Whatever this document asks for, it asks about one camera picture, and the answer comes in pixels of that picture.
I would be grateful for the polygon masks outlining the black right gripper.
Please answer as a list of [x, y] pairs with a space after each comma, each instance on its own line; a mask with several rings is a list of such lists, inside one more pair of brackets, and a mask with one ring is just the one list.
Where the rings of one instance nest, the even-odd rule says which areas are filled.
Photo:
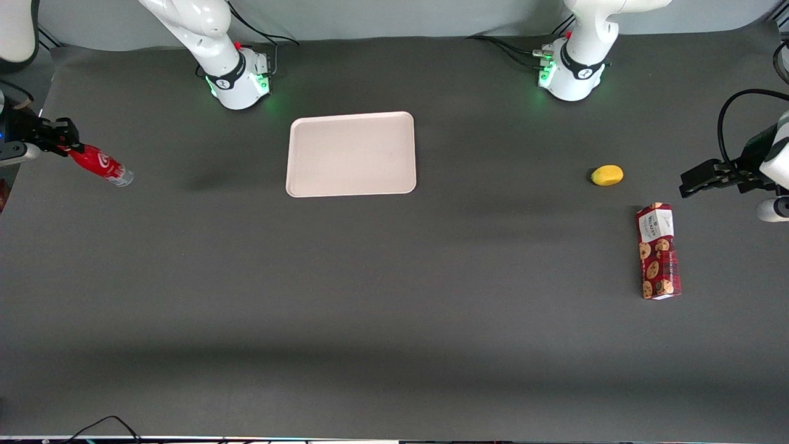
[[[19, 144], [30, 143], [41, 150], [50, 150], [47, 140], [80, 141], [79, 131], [70, 118], [57, 118], [54, 121], [39, 117], [25, 107], [15, 109], [5, 106], [5, 150], [16, 149]], [[54, 144], [52, 152], [60, 157], [71, 154], [84, 154], [84, 144]]]

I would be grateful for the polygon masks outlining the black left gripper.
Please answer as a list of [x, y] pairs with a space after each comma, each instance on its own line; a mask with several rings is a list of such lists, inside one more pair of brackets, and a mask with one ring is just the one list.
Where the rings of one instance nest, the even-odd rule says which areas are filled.
[[777, 132], [778, 124], [773, 124], [747, 141], [740, 157], [733, 160], [738, 174], [730, 174], [729, 166], [718, 159], [709, 159], [682, 173], [680, 175], [682, 199], [688, 199], [708, 189], [730, 186], [737, 186], [739, 191], [753, 189], [777, 191], [779, 185], [760, 169], [764, 162], [772, 160], [777, 155], [778, 149], [773, 147]]

